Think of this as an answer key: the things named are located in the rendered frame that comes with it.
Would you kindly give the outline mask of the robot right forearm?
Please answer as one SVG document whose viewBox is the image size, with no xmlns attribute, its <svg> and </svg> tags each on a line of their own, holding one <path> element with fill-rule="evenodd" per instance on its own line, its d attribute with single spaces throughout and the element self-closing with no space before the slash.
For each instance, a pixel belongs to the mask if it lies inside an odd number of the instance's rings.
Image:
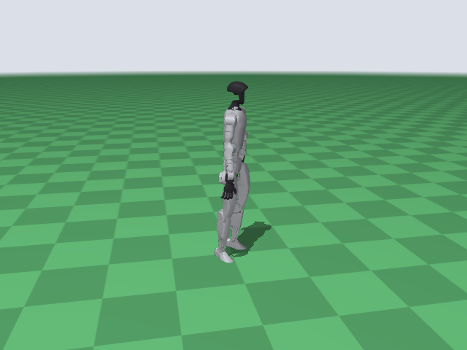
<svg viewBox="0 0 467 350">
<path fill-rule="evenodd" d="M 233 153 L 233 147 L 228 144 L 225 146 L 224 150 L 224 160 L 225 160 L 225 174 L 228 174 L 228 180 L 233 180 L 234 179 L 234 155 Z"/>
</svg>

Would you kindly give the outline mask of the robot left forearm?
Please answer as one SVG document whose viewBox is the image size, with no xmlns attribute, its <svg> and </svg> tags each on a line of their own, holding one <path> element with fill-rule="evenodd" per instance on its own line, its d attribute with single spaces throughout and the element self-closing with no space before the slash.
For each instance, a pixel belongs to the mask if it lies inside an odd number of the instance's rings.
<svg viewBox="0 0 467 350">
<path fill-rule="evenodd" d="M 247 140 L 244 140 L 242 149 L 239 151 L 239 158 L 241 158 L 242 160 L 246 154 L 246 143 L 247 143 Z"/>
</svg>

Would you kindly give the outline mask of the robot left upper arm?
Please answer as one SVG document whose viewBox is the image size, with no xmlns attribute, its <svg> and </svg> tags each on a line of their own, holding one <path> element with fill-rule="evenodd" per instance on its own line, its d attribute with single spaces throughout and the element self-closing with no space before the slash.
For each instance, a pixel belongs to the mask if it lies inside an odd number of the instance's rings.
<svg viewBox="0 0 467 350">
<path fill-rule="evenodd" d="M 245 108 L 244 108 L 244 107 L 242 107 L 242 108 L 245 110 Z M 246 110 L 245 110 L 245 113 L 246 113 Z M 246 139 L 247 139 L 247 135 L 248 135 L 248 133 L 245 131 L 245 133 L 244 133 L 244 140 L 246 140 Z"/>
</svg>

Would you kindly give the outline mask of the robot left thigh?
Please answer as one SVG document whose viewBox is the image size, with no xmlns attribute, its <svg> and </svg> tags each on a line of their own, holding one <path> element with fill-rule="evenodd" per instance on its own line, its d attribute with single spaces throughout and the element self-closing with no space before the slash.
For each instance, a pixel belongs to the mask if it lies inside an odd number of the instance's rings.
<svg viewBox="0 0 467 350">
<path fill-rule="evenodd" d="M 237 179 L 237 195 L 239 199 L 236 199 L 236 205 L 234 213 L 237 213 L 242 210 L 243 206 L 246 203 L 247 196 L 250 189 L 250 173 L 246 163 L 242 162 L 242 167 Z"/>
</svg>

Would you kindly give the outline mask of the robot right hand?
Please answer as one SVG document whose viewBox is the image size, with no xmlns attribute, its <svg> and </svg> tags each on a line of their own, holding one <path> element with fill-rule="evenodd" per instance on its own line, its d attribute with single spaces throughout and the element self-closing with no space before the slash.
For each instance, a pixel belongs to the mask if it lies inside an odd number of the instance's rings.
<svg viewBox="0 0 467 350">
<path fill-rule="evenodd" d="M 226 174 L 225 175 L 225 181 L 226 181 L 226 184 L 225 184 L 225 187 L 224 187 L 223 196 L 221 198 L 227 199 L 227 200 L 229 198 L 232 199 L 234 194 L 236 194 L 236 188 L 234 187 L 234 183 L 233 183 L 234 178 L 233 178 L 233 180 L 228 180 L 228 174 Z M 225 194 L 225 192 L 226 192 L 226 194 Z"/>
</svg>

